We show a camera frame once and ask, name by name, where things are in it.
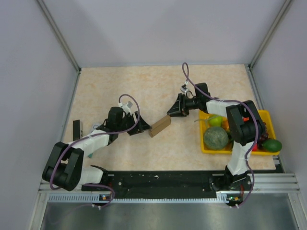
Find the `brown cardboard box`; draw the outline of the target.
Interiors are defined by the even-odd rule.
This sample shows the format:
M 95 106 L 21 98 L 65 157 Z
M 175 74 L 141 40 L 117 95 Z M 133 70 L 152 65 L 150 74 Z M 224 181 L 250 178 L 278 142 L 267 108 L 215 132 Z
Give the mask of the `brown cardboard box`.
M 170 124 L 171 117 L 169 115 L 164 116 L 151 126 L 151 129 L 149 130 L 149 136 L 151 138 L 155 137 L 157 134 L 167 128 Z

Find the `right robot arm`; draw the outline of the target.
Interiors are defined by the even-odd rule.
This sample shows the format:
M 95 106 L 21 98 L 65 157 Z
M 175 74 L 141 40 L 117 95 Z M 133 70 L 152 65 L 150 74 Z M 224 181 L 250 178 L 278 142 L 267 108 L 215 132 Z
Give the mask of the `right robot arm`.
M 224 188 L 236 189 L 252 172 L 248 163 L 251 151 L 265 131 L 255 104 L 251 100 L 222 100 L 211 97 L 206 83 L 194 85 L 195 96 L 189 98 L 185 86 L 178 94 L 175 103 L 167 111 L 171 117 L 186 117 L 190 110 L 198 109 L 208 114 L 227 118 L 230 135 L 234 141 L 231 160 L 226 165 L 222 179 L 212 179 L 210 184 L 213 190 Z

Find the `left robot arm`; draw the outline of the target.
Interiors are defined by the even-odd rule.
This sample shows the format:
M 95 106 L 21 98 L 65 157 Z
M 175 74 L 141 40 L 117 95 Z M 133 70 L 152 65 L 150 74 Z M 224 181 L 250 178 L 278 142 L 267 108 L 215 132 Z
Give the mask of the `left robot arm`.
M 53 189 L 67 191 L 78 185 L 93 184 L 98 190 L 107 188 L 109 179 L 106 170 L 91 165 L 83 166 L 85 157 L 112 144 L 121 133 L 130 136 L 151 129 L 151 126 L 136 111 L 132 114 L 121 107 L 112 107 L 107 119 L 89 135 L 70 143 L 58 142 L 54 145 L 42 173 L 42 179 Z

